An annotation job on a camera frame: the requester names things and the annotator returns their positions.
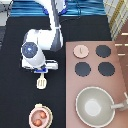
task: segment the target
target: black tabletop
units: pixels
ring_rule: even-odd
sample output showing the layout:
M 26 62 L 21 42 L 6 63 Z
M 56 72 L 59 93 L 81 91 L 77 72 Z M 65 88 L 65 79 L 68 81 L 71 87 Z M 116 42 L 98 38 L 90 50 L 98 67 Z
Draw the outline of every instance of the black tabletop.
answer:
M 72 17 L 60 17 L 60 20 Z M 66 128 L 66 55 L 67 41 L 110 41 L 107 16 L 83 16 L 62 24 L 64 46 L 57 52 L 44 51 L 46 59 L 56 60 L 59 69 L 45 75 L 47 88 L 38 90 L 39 74 L 20 68 L 21 45 L 29 29 L 49 28 L 48 17 L 10 17 L 0 51 L 0 128 L 30 128 L 29 114 L 41 103 L 53 112 L 51 128 Z

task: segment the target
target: stove burner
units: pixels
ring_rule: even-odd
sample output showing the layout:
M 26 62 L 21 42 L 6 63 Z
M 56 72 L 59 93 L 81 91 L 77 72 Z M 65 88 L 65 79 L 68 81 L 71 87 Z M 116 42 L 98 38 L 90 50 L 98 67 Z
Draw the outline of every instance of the stove burner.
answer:
M 106 45 L 99 45 L 96 48 L 96 54 L 102 58 L 106 58 L 111 55 L 111 49 Z
M 114 66 L 109 62 L 100 63 L 98 70 L 103 76 L 112 76 L 115 73 Z
M 75 66 L 75 72 L 79 76 L 82 76 L 82 77 L 87 76 L 89 75 L 90 71 L 91 71 L 91 68 L 89 64 L 86 62 L 79 62 Z

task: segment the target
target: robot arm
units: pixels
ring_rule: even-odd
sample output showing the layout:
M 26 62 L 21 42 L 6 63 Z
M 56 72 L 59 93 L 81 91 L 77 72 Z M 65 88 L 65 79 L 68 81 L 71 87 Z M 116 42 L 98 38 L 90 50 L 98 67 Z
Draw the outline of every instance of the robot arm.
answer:
M 58 69 L 56 61 L 46 60 L 42 50 L 58 51 L 63 46 L 61 26 L 59 24 L 58 11 L 55 0 L 35 0 L 44 6 L 49 12 L 51 30 L 31 29 L 24 36 L 21 53 L 23 56 L 22 67 L 36 69 L 40 72 L 46 69 Z

